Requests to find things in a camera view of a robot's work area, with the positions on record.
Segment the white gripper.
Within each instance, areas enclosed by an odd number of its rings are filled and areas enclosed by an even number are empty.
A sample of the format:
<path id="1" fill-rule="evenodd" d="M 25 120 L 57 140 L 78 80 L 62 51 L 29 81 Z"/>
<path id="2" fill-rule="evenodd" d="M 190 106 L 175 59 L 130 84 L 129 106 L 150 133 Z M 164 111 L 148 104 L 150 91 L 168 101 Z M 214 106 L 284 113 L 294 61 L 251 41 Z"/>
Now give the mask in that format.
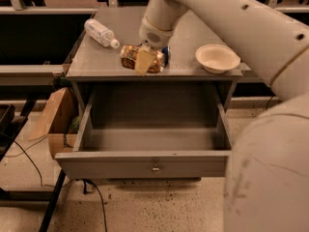
<path id="1" fill-rule="evenodd" d="M 144 16 L 139 28 L 139 37 L 142 45 L 138 51 L 135 61 L 135 72 L 139 75 L 145 75 L 155 60 L 153 48 L 163 48 L 168 45 L 174 31 L 160 30 L 153 26 Z"/>

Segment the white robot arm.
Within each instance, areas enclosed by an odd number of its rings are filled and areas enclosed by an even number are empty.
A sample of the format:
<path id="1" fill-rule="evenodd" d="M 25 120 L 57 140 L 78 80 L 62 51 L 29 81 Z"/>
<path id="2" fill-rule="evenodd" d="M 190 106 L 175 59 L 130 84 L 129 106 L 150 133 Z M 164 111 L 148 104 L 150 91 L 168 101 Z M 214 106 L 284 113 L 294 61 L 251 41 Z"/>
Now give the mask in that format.
<path id="1" fill-rule="evenodd" d="M 149 0 L 139 36 L 163 48 L 192 11 L 280 103 L 235 141 L 224 186 L 224 232 L 309 232 L 309 28 L 256 0 Z"/>

